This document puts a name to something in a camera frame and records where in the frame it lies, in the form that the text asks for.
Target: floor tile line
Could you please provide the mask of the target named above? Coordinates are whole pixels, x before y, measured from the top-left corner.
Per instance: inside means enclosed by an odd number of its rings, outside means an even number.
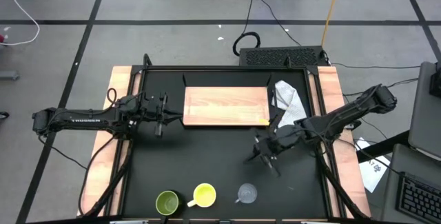
[[[61,95],[61,99],[58,105],[59,108],[65,108],[66,103],[68,102],[68,98],[72,90],[72,86],[74,84],[76,73],[78,72],[78,68],[80,66],[81,59],[83,58],[85,47],[88,44],[89,36],[92,31],[93,20],[95,20],[96,18],[101,1],[102,0],[95,0],[94,2],[94,6],[92,12],[90,13],[90,18],[88,20],[88,24],[85,28],[85,31],[83,33],[83,38],[81,39],[79,48],[75,55],[75,59],[72,63],[72,67],[70,69],[70,73],[68,76],[68,80],[66,81],[63,94]],[[49,159],[49,155],[51,152],[50,146],[54,144],[54,140],[55,140],[55,133],[50,134],[46,139],[46,143],[48,145],[45,145],[43,147],[43,150],[40,154],[39,162],[37,163],[34,174],[32,175],[32,180],[29,184],[28,191],[26,192],[25,198],[23,200],[23,204],[21,205],[21,209],[17,217],[16,223],[20,223],[20,224],[25,223],[28,218],[30,209],[32,207],[32,203],[35,198],[35,194],[37,193],[41,181],[41,177],[43,176],[44,169]]]
[[[426,19],[421,11],[420,6],[418,5],[418,2],[416,0],[409,0],[409,1],[411,2],[412,8],[416,13],[418,21],[422,22],[422,29],[424,31],[424,34],[426,35],[429,45],[432,48],[436,60],[441,61],[441,51],[440,48],[438,47],[438,42],[435,40],[435,37],[433,37],[432,31],[430,30],[428,22],[426,22]]]
[[[90,20],[36,20],[40,25],[88,25]],[[325,20],[279,20],[283,25],[323,26]],[[93,25],[100,26],[177,26],[177,25],[244,25],[242,19],[219,20],[93,20]],[[277,21],[249,20],[252,25],[278,25]],[[31,20],[0,20],[0,25],[34,25]],[[441,21],[406,21],[406,20],[331,20],[331,26],[441,26]]]

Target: green mug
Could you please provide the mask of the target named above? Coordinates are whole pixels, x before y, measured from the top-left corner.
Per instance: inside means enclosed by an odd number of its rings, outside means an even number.
[[[174,214],[181,205],[181,200],[178,194],[172,190],[165,190],[161,192],[156,198],[156,210],[159,214],[164,216],[162,223],[166,223],[168,217]]]

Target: yellow mug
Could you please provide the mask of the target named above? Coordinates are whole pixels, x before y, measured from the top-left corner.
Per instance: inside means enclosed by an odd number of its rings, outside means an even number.
[[[201,183],[194,189],[193,200],[187,203],[188,207],[195,205],[199,207],[209,207],[216,200],[216,190],[209,183]]]

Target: wooden cutting board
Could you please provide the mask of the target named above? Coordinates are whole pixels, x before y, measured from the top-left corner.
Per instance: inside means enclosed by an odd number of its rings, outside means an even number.
[[[184,125],[268,125],[266,87],[186,87]]]

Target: black cable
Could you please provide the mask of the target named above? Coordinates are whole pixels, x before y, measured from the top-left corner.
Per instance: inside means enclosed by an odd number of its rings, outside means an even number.
[[[347,96],[343,95],[344,98],[346,98],[346,101],[349,102],[349,99],[347,98]],[[384,134],[383,131],[380,130],[380,128],[377,128],[374,124],[366,121],[363,117],[361,117],[362,121],[364,121],[367,125],[370,125],[371,127],[377,129],[377,131],[379,131],[379,133],[381,133],[381,135],[383,135],[384,139],[387,139],[386,134]]]
[[[406,80],[398,81],[398,82],[392,83],[391,85],[388,85],[386,87],[392,88],[392,87],[397,86],[397,85],[406,84],[406,83],[412,83],[412,82],[415,82],[415,81],[418,81],[418,78],[406,79]],[[351,93],[351,94],[343,94],[343,96],[356,96],[358,94],[362,94],[363,92],[355,92],[355,93]]]
[[[113,92],[113,93],[114,93],[114,98],[113,98],[113,99],[110,98],[110,92]],[[117,98],[116,90],[115,90],[114,88],[109,88],[109,90],[107,90],[106,97],[107,97],[108,101],[110,102],[109,107],[107,107],[106,109],[101,110],[101,111],[98,111],[98,112],[95,112],[95,113],[91,113],[91,112],[81,112],[81,111],[75,111],[75,110],[64,110],[64,111],[57,112],[56,114],[54,114],[54,115],[51,117],[51,119],[48,121],[48,124],[47,124],[42,130],[39,130],[39,132],[46,131],[46,132],[44,133],[44,136],[48,135],[48,133],[49,133],[49,132],[48,132],[48,128],[50,127],[50,124],[55,120],[55,117],[57,117],[57,116],[60,115],[60,114],[64,114],[64,113],[73,113],[73,114],[85,114],[85,115],[94,116],[94,115],[96,115],[96,114],[104,114],[104,113],[108,112],[109,110],[112,109],[112,107],[113,107],[113,106],[115,105],[115,103],[116,103],[116,98]]]
[[[129,140],[129,145],[127,147],[127,154],[125,155],[124,162],[120,166],[118,172],[115,174],[114,178],[109,182],[109,185],[104,190],[100,198],[95,202],[92,208],[83,215],[83,217],[97,217],[100,211],[103,209],[104,205],[108,202],[110,196],[113,194],[115,188],[118,186],[119,181],[127,173],[129,169],[129,164],[132,160],[132,147],[133,140]]]
[[[365,99],[364,99],[363,102],[361,102],[361,103],[359,103],[359,104],[357,104],[357,105],[352,104],[352,105],[353,105],[352,107],[350,107],[349,109],[347,109],[347,110],[341,112],[340,114],[345,114],[345,113],[348,112],[348,111],[352,111],[354,108],[358,108],[359,105],[364,104],[366,101],[369,100],[369,98],[375,93],[375,91],[376,91],[379,87],[380,87],[380,85],[376,85],[376,86],[373,86],[373,87],[369,88],[368,90],[370,90],[370,92],[367,93],[367,95],[366,95],[366,97],[365,97]],[[323,132],[324,134],[326,134],[326,132],[328,131],[328,129],[329,129],[329,128],[331,127],[331,125],[333,124],[333,121],[334,121],[335,119],[337,119],[339,116],[340,116],[340,115],[337,114],[337,115],[335,115],[335,116],[329,121],[328,125],[327,125],[326,128],[325,128],[325,131]]]
[[[345,203],[345,205],[347,206],[348,210],[352,213],[352,215],[355,218],[369,218],[368,216],[366,216],[363,212],[361,212],[361,210],[358,208],[358,206],[352,201],[351,197],[349,197],[349,195],[346,193],[345,189],[341,186],[341,184],[339,184],[338,180],[336,179],[336,176],[332,174],[331,169],[329,168],[329,166],[326,164],[325,159],[323,158],[323,154],[324,153],[330,153],[330,147],[328,146],[328,142],[326,140],[325,137],[323,137],[321,134],[319,134],[317,131],[315,130],[311,130],[311,129],[307,129],[307,128],[303,128],[302,130],[308,131],[308,132],[313,132],[315,135],[317,135],[320,140],[323,142],[324,147],[325,147],[325,152],[323,152],[319,157],[319,161],[322,164],[324,173],[326,175],[326,177],[329,179],[329,181],[331,182],[331,184],[334,186],[334,189],[336,189],[336,192],[339,192],[341,195],[341,199],[343,201],[343,203]]]
[[[251,0],[251,1],[249,2],[249,8],[248,8],[248,14],[247,14],[247,20],[245,21],[245,28],[243,29],[242,34],[244,34],[245,31],[247,30],[248,21],[249,21],[249,13],[251,12],[251,7],[252,7],[252,5],[253,5],[253,0]]]
[[[50,147],[51,149],[53,149],[53,150],[57,151],[59,154],[61,154],[61,156],[63,156],[63,157],[65,157],[65,158],[69,159],[70,161],[73,161],[74,163],[76,163],[77,165],[79,165],[79,167],[82,167],[84,170],[87,169],[86,167],[84,167],[84,165],[81,165],[81,164],[80,164],[78,161],[76,161],[75,159],[69,157],[68,155],[66,155],[66,154],[64,154],[64,153],[62,153],[60,150],[56,149],[55,147],[53,147],[53,146],[51,146],[51,145],[48,145],[45,141],[43,141],[43,140],[41,139],[41,135],[39,135],[39,141],[42,142],[42,144],[43,144],[44,146]]]
[[[345,65],[342,63],[332,63],[333,65],[341,65],[346,68],[353,68],[353,69],[371,69],[371,68],[378,68],[378,69],[411,69],[411,68],[420,68],[421,65],[415,65],[415,66],[402,66],[402,67],[389,67],[389,66],[352,66],[352,65]]]
[[[339,141],[343,141],[343,142],[345,142],[345,143],[347,143],[347,144],[350,144],[351,146],[353,146],[353,147],[356,148],[356,149],[358,148],[358,151],[359,151],[359,152],[363,153],[365,156],[367,156],[367,157],[370,158],[371,160],[375,160],[375,161],[381,163],[381,164],[384,165],[387,169],[391,170],[392,172],[394,172],[394,173],[397,174],[398,176],[402,176],[402,177],[404,177],[405,179],[410,180],[410,181],[412,181],[412,182],[415,181],[415,179],[409,178],[408,176],[405,176],[403,173],[399,173],[399,172],[397,172],[396,170],[392,169],[392,167],[388,166],[388,165],[387,165],[386,163],[384,163],[383,161],[381,161],[381,160],[379,160],[379,159],[373,157],[372,155],[368,154],[367,152],[363,151],[363,149],[362,149],[357,143],[354,143],[354,144],[353,144],[353,143],[351,143],[351,142],[348,142],[348,141],[342,140],[342,139],[340,139],[340,138],[337,138],[337,139],[338,139]]]
[[[88,174],[89,174],[89,170],[90,170],[90,166],[92,165],[92,162],[94,161],[94,159],[96,158],[96,156],[107,146],[110,144],[110,142],[115,138],[115,136],[112,136],[112,138],[110,138],[106,143],[104,143],[103,146],[101,146],[96,152],[95,154],[92,156],[92,158],[90,159],[89,163],[88,163],[88,167],[85,169],[85,175],[84,175],[84,179],[83,179],[83,184],[81,186],[81,190],[80,190],[80,197],[78,198],[78,211],[80,212],[80,215],[83,216],[83,209],[81,208],[81,199],[83,198],[83,191],[84,191],[84,187],[85,187],[85,183],[88,180]]]
[[[276,20],[276,22],[278,23],[278,25],[282,28],[282,30],[283,30],[283,32],[285,32],[285,34],[287,34],[287,36],[292,40],[292,41],[294,41],[295,43],[297,43],[297,45],[299,45],[299,46],[302,46],[299,42],[297,42],[286,30],[285,30],[285,28],[282,26],[282,24],[280,23],[280,21],[277,19],[277,17],[276,17],[276,15],[274,14],[274,12],[273,12],[273,10],[271,9],[271,6],[267,3],[267,2],[265,2],[265,1],[263,1],[263,0],[261,0],[268,8],[269,8],[269,11],[271,12],[271,15],[273,16],[273,18],[274,18],[274,20]]]

